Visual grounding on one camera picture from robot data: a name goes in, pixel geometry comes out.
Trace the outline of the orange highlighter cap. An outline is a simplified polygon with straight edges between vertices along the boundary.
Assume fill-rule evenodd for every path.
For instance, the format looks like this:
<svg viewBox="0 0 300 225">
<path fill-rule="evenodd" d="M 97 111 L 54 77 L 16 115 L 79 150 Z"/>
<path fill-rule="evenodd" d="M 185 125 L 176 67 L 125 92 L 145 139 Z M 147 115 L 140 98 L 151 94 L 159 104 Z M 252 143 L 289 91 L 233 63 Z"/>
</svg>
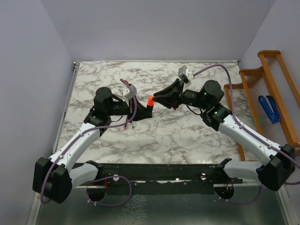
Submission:
<svg viewBox="0 0 300 225">
<path fill-rule="evenodd" d="M 151 106 L 151 107 L 154 106 L 153 96 L 150 96 L 148 98 L 147 106 Z"/>
</svg>

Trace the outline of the black orange highlighter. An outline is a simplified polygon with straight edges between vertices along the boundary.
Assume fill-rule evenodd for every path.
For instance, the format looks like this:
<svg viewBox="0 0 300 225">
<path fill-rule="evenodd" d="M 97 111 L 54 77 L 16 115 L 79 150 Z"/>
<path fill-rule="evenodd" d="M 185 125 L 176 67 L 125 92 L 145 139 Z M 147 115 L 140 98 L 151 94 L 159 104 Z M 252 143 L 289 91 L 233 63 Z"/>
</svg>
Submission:
<svg viewBox="0 0 300 225">
<path fill-rule="evenodd" d="M 147 105 L 147 112 L 152 113 L 153 106 L 152 105 Z"/>
</svg>

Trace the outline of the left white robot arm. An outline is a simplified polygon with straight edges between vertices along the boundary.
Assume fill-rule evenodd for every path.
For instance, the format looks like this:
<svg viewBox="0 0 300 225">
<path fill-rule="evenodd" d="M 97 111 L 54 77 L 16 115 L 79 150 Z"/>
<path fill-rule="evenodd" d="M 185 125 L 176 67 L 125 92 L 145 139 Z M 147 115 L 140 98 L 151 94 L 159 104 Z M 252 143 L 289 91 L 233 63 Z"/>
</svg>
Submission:
<svg viewBox="0 0 300 225">
<path fill-rule="evenodd" d="M 107 129 L 152 118 L 153 98 L 149 97 L 147 106 L 143 106 L 135 96 L 134 86 L 130 85 L 128 90 L 129 93 L 125 95 L 128 101 L 124 101 L 114 95 L 110 88 L 99 88 L 93 99 L 94 105 L 75 136 L 49 158 L 37 160 L 32 189 L 40 194 L 41 203 L 62 203 L 73 188 L 87 181 L 93 185 L 100 184 L 104 178 L 102 166 L 89 161 L 74 169 L 79 157 Z"/>
</svg>

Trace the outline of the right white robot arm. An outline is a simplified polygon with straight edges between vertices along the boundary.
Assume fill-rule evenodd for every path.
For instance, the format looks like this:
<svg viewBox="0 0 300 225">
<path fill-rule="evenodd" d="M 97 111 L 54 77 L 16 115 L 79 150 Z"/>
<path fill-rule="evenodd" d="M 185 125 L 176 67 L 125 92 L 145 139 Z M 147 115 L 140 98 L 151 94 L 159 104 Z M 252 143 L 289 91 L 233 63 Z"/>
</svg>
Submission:
<svg viewBox="0 0 300 225">
<path fill-rule="evenodd" d="M 217 81 L 206 81 L 199 92 L 185 90 L 184 85 L 177 79 L 169 87 L 156 92 L 153 101 L 169 109 L 184 104 L 203 110 L 201 118 L 208 127 L 232 138 L 258 159 L 256 163 L 229 160 L 216 170 L 216 180 L 226 183 L 231 178 L 246 178 L 258 180 L 270 190 L 279 190 L 295 170 L 294 148 L 267 139 L 237 119 L 220 103 L 224 92 Z"/>
</svg>

